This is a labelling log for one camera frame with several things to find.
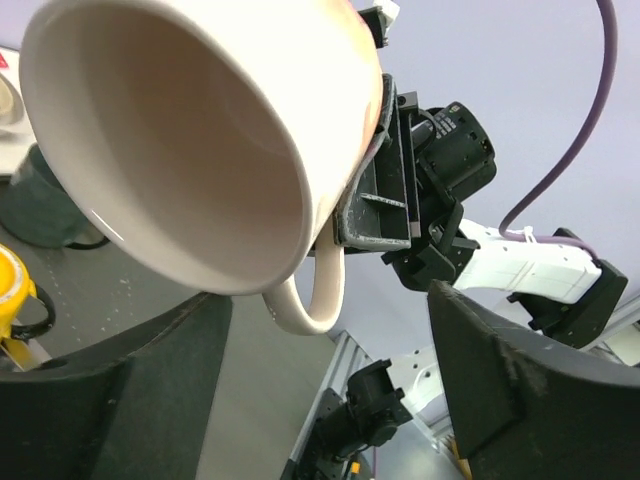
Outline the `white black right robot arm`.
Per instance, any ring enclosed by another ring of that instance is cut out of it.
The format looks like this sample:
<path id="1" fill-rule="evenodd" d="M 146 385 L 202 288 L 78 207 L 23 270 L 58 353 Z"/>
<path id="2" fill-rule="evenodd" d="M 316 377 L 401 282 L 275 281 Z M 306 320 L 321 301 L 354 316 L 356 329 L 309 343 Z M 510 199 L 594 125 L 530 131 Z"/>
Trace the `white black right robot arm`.
<path id="1" fill-rule="evenodd" d="M 401 284 L 434 280 L 507 293 L 530 327 L 579 348 L 604 329 L 627 284 L 609 262 L 558 229 L 501 233 L 464 216 L 463 201 L 496 174 L 495 151 L 462 104 L 422 109 L 383 78 L 372 144 L 332 221 L 349 254 L 377 253 Z M 287 461 L 286 479 L 356 479 L 362 453 L 390 440 L 443 392 L 433 347 L 370 362 L 343 338 Z"/>

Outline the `orange yellow mug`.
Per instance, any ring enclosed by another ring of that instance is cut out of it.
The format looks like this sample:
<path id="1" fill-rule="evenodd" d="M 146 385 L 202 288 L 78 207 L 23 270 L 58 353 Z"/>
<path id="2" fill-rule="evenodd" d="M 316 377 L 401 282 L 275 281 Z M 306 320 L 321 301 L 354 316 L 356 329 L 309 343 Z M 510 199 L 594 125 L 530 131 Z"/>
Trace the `orange yellow mug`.
<path id="1" fill-rule="evenodd" d="M 43 320 L 30 325 L 14 321 L 26 301 L 37 300 L 46 310 Z M 20 371 L 42 363 L 28 343 L 47 334 L 56 323 L 56 310 L 49 294 L 31 278 L 24 262 L 5 245 L 1 246 L 1 351 Z"/>

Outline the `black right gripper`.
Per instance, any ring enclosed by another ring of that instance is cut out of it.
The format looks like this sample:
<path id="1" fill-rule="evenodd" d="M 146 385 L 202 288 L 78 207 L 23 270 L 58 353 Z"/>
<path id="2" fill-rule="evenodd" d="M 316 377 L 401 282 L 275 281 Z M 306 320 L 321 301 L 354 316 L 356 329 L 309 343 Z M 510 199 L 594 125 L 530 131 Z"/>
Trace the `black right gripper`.
<path id="1" fill-rule="evenodd" d="M 334 243 L 384 252 L 409 290 L 455 283 L 480 249 L 462 231 L 463 203 L 496 176 L 495 149 L 463 104 L 422 109 L 382 80 L 374 136 L 332 215 Z"/>

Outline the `dark grey green mug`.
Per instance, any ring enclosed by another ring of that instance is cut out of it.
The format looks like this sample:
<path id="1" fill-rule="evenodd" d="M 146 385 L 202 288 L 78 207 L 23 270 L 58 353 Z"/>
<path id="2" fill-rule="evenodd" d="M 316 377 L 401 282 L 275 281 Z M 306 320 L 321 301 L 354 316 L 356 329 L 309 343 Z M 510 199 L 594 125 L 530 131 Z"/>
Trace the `dark grey green mug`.
<path id="1" fill-rule="evenodd" d="M 1 197 L 1 225 L 15 238 L 41 248 L 88 251 L 110 242 L 106 236 L 90 243 L 78 240 L 90 222 L 60 184 L 37 144 L 29 148 Z"/>

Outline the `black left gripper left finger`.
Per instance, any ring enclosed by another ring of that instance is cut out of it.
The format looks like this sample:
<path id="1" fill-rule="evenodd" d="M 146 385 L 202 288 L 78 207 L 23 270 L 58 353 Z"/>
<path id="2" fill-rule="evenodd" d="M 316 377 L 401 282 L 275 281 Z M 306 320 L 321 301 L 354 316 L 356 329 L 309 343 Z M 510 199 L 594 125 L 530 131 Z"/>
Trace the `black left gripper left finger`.
<path id="1" fill-rule="evenodd" d="M 5 479 L 192 479 L 233 303 L 197 294 L 99 343 L 1 376 Z"/>

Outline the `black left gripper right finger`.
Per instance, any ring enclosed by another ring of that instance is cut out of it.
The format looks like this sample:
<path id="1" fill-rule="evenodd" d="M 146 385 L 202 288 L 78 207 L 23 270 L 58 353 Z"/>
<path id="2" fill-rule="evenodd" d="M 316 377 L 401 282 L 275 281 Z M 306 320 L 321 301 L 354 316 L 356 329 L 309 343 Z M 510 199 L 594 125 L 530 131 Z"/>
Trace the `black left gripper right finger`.
<path id="1" fill-rule="evenodd" d="M 529 331 L 442 281 L 427 302 L 473 478 L 638 478 L 638 369 Z"/>

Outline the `pink white mug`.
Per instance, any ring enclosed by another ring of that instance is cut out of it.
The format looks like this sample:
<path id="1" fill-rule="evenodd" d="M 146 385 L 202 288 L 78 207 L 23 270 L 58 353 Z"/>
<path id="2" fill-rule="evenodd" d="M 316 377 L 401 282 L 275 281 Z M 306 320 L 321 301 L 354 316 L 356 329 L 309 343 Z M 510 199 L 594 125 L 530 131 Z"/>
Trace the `pink white mug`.
<path id="1" fill-rule="evenodd" d="M 37 143 L 135 260 L 322 334 L 343 303 L 330 221 L 379 120 L 369 27 L 348 1 L 49 1 L 19 78 Z"/>

